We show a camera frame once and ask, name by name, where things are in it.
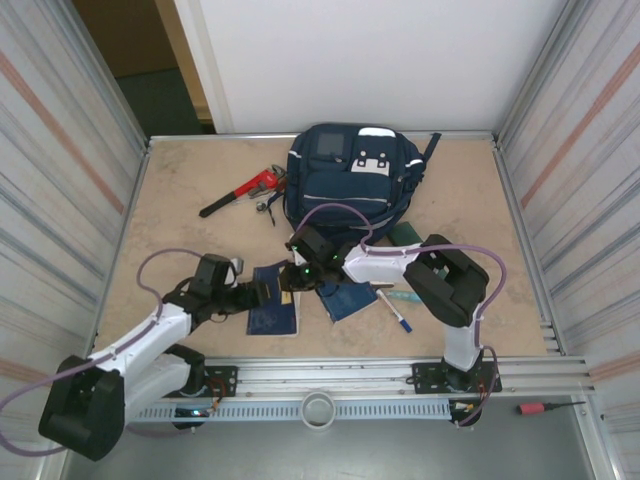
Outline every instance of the white cylindrical cap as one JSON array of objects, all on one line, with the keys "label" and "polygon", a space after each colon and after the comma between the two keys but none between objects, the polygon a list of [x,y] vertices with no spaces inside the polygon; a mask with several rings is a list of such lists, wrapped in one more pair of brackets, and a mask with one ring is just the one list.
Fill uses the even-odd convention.
[{"label": "white cylindrical cap", "polygon": [[321,432],[331,426],[336,418],[336,404],[325,392],[311,392],[300,406],[302,421],[311,430]]}]

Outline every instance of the backpack pocket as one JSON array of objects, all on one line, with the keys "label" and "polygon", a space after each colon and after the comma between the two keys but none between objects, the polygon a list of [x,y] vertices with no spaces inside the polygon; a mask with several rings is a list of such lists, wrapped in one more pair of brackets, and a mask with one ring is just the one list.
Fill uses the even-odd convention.
[{"label": "backpack pocket", "polygon": [[349,167],[349,162],[342,160],[340,157],[332,159],[318,159],[310,158],[307,160],[309,170],[312,171],[331,171],[331,172],[344,172]]},{"label": "backpack pocket", "polygon": [[[355,208],[365,217],[383,214],[389,209],[391,180],[375,173],[313,172],[301,189],[300,204],[303,214],[325,203],[341,203]],[[342,208],[319,210],[312,223],[330,225],[360,224],[352,212]]]}]

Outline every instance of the doorway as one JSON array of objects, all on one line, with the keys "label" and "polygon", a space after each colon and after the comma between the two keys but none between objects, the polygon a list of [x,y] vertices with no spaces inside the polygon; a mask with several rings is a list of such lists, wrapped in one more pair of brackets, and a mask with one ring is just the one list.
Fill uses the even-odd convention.
[{"label": "doorway", "polygon": [[215,133],[173,0],[73,0],[147,137]]}]

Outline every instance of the navy backpack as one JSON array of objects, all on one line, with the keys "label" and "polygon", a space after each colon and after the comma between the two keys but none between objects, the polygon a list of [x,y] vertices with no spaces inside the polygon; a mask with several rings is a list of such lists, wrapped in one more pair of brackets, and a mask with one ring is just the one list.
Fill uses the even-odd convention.
[{"label": "navy backpack", "polygon": [[[342,203],[360,211],[373,225],[374,243],[384,237],[409,207],[440,134],[424,154],[389,128],[325,123],[298,135],[289,151],[285,216],[297,228],[303,217],[324,203]],[[336,245],[357,242],[367,233],[358,216],[343,208],[317,211],[308,221]]]}]

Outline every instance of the pen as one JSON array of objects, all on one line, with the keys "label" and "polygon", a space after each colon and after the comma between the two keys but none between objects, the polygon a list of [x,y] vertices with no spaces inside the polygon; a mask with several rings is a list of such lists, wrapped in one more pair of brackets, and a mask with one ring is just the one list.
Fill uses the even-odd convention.
[{"label": "pen", "polygon": [[396,316],[396,318],[398,319],[398,323],[400,323],[400,325],[402,325],[402,328],[404,328],[406,330],[407,333],[411,333],[411,331],[413,330],[411,328],[411,326],[407,323],[407,321],[404,319],[404,317],[400,314],[400,312],[398,310],[396,310],[396,307],[393,306],[393,304],[389,301],[389,299],[387,298],[387,296],[382,292],[382,290],[376,290],[376,295],[378,295],[378,297],[380,297],[380,299],[387,304],[387,306],[391,309],[391,311],[393,312],[393,314]]}]

